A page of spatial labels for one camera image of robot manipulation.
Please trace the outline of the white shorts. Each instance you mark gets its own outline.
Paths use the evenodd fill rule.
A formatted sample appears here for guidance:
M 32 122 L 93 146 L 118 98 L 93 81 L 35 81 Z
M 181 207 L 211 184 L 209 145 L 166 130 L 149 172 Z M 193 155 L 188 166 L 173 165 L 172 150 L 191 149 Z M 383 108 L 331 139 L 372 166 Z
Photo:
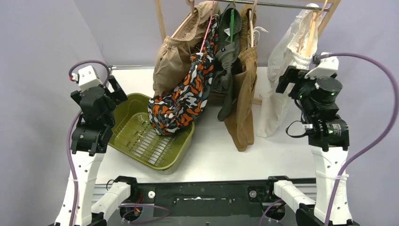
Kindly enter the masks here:
M 291 105 L 293 72 L 308 70 L 318 50 L 318 29 L 323 16 L 318 5 L 310 3 L 293 20 L 268 59 L 269 89 L 261 94 L 262 104 L 256 134 L 270 137 L 283 123 Z

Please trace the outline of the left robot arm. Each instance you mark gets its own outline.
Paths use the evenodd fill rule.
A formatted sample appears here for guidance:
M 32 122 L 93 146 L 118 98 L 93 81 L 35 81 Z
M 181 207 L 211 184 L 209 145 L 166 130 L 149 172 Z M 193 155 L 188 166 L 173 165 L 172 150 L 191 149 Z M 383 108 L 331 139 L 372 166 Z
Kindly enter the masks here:
M 127 100 L 114 76 L 101 82 L 96 76 L 79 79 L 71 98 L 80 106 L 67 135 L 70 175 L 54 226 L 105 226 L 124 201 L 139 196 L 137 179 L 118 176 L 99 201 L 92 203 L 97 174 L 115 125 L 113 111 Z

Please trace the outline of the camouflage patterned shorts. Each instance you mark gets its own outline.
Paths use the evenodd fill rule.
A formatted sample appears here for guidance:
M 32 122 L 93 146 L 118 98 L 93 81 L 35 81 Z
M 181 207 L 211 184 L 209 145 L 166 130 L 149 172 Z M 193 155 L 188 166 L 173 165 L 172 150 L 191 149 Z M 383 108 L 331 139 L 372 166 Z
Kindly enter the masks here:
M 215 76 L 218 27 L 219 15 L 212 15 L 200 51 L 190 56 L 187 75 L 167 95 L 149 100 L 149 123 L 156 134 L 171 136 L 193 123 L 204 110 Z

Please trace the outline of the olive green plastic basket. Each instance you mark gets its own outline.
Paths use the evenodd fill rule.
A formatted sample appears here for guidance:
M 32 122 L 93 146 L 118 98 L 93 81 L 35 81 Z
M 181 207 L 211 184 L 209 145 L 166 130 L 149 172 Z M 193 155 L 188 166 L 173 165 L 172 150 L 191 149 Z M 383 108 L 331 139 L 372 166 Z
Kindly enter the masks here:
M 160 174 L 174 173 L 191 147 L 195 125 L 172 137 L 160 136 L 149 122 L 150 98 L 140 93 L 127 97 L 113 112 L 115 126 L 108 145 Z

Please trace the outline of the wooden hanger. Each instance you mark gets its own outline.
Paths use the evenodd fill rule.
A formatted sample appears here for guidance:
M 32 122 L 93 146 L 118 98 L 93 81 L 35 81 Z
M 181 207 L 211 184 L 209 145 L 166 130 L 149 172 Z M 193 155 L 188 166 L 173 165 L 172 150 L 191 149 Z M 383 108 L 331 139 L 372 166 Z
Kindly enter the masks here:
M 310 55 L 311 55 L 312 43 L 313 43 L 313 38 L 314 38 L 315 30 L 316 30 L 316 19 L 319 15 L 321 15 L 321 13 L 326 8 L 327 2 L 328 2 L 328 0 L 324 1 L 323 7 L 321 8 L 320 11 L 314 10 L 312 13 L 310 24 L 309 24 L 309 32 L 308 32 L 309 36 L 308 36 L 308 41 L 307 41 L 307 45 L 305 48 L 305 54 L 304 54 L 306 57 L 310 57 Z

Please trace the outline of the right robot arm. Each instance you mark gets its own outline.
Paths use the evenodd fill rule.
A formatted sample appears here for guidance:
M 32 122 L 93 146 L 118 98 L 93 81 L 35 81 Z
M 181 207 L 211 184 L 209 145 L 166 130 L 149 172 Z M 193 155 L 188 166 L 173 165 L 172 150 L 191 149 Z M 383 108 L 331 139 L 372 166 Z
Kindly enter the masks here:
M 313 155 L 316 198 L 282 178 L 265 187 L 271 201 L 279 198 L 295 212 L 299 226 L 354 226 L 347 199 L 348 176 L 340 169 L 348 156 L 349 129 L 338 115 L 335 99 L 342 89 L 336 74 L 309 78 L 307 71 L 289 66 L 280 76 L 278 93 L 287 93 L 303 114 L 304 135 Z

